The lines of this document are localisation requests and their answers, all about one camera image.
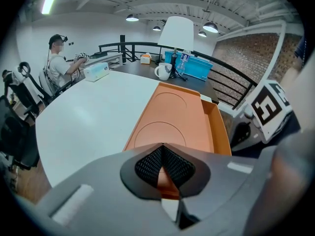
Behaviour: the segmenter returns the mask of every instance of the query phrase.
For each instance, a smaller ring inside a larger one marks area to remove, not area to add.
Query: white mug
[[[166,81],[171,73],[172,65],[169,63],[160,63],[154,70],[154,73],[159,77],[160,80]]]

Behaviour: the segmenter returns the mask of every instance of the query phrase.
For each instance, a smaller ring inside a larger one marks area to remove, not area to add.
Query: brick wall
[[[293,65],[295,60],[294,50],[300,38],[300,36],[293,34],[285,35],[280,55],[269,76],[269,79],[273,79],[278,82],[281,81],[285,72]],[[279,36],[275,33],[251,34],[229,38],[217,42],[212,56],[230,64],[242,73],[246,74],[255,82],[259,83],[270,63],[278,39]],[[249,85],[246,80],[225,67],[214,63],[212,69],[228,76],[229,78],[234,79],[245,87]],[[233,89],[238,90],[240,93],[244,93],[246,90],[238,83],[232,82],[228,78],[225,78],[222,75],[216,74],[214,72],[210,71],[208,77],[223,82]],[[211,84],[214,88],[219,89],[235,98],[233,99],[221,92],[216,91],[217,97],[222,100],[235,104],[237,99],[239,99],[241,96],[239,93],[236,93],[235,91],[228,89],[217,82],[211,81]]]

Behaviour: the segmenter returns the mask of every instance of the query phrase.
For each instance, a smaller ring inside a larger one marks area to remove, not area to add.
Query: water bottle
[[[178,64],[178,66],[176,67],[176,70],[178,71],[179,75],[183,75],[183,73],[185,72],[185,64],[188,62],[189,60],[189,55],[190,55],[190,51],[186,51],[184,50],[182,52],[182,56],[181,56],[181,62]]]

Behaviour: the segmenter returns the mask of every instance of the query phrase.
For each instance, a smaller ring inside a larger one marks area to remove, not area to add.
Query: black railing
[[[131,51],[126,47],[126,45],[131,45]],[[161,50],[162,48],[167,48],[167,49],[171,49],[173,50],[174,48],[172,47],[168,47],[168,46],[163,46],[163,45],[158,45],[157,43],[153,43],[153,42],[120,42],[120,43],[111,43],[111,44],[105,44],[105,45],[99,45],[99,51],[102,52],[102,48],[105,48],[105,47],[111,47],[111,46],[117,46],[117,49],[112,49],[112,50],[106,50],[108,53],[110,52],[118,52],[118,53],[122,53],[123,56],[124,56],[124,59],[130,61],[130,62],[135,62],[136,60],[140,60],[136,54],[144,54],[146,52],[140,52],[140,51],[136,51],[135,50],[135,47],[136,46],[153,46],[153,47],[159,47],[159,53],[152,53],[150,52],[151,54],[155,54],[155,55],[159,55],[159,57],[161,57]],[[212,80],[226,88],[228,88],[229,90],[232,90],[234,92],[237,93],[238,97],[237,96],[232,96],[224,91],[222,91],[221,89],[218,89],[218,88],[215,88],[213,87],[213,89],[223,95],[226,95],[228,96],[229,98],[231,98],[232,100],[236,101],[236,103],[231,103],[230,101],[228,100],[225,100],[225,99],[222,99],[222,98],[219,98],[218,99],[222,102],[225,102],[226,104],[232,106],[232,109],[235,109],[242,101],[243,99],[246,97],[246,95],[248,94],[248,92],[250,91],[250,89],[254,86],[256,87],[257,86],[257,83],[255,81],[253,81],[250,77],[248,77],[247,75],[245,75],[244,73],[242,73],[241,71],[237,70],[235,67],[219,60],[219,59],[216,59],[212,56],[209,56],[209,55],[206,55],[206,54],[203,54],[203,53],[200,53],[200,52],[197,52],[197,51],[193,51],[191,52],[192,55],[194,55],[195,57],[201,57],[201,58],[204,58],[204,59],[207,59],[213,63],[216,63],[218,65],[221,65],[225,68],[227,68],[228,70],[230,70],[231,72],[239,75],[240,77],[242,77],[244,80],[246,80],[249,84],[248,85],[243,85],[242,83],[230,78],[229,76],[223,74],[223,73],[220,73],[216,70],[213,70],[211,69],[211,72],[214,72],[224,78],[227,78],[229,79],[230,81],[232,81],[233,83],[236,83],[238,84],[239,86],[243,87],[245,89],[245,91],[242,93],[240,91],[238,91],[237,89],[219,81],[219,80],[216,80],[214,78],[210,78],[208,77],[209,80]]]

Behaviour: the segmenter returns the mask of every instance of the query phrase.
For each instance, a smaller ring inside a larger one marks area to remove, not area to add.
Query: white lamp shade
[[[169,17],[157,44],[193,51],[192,20]]]
[[[207,37],[207,34],[204,31],[200,31],[198,35],[202,37]]]

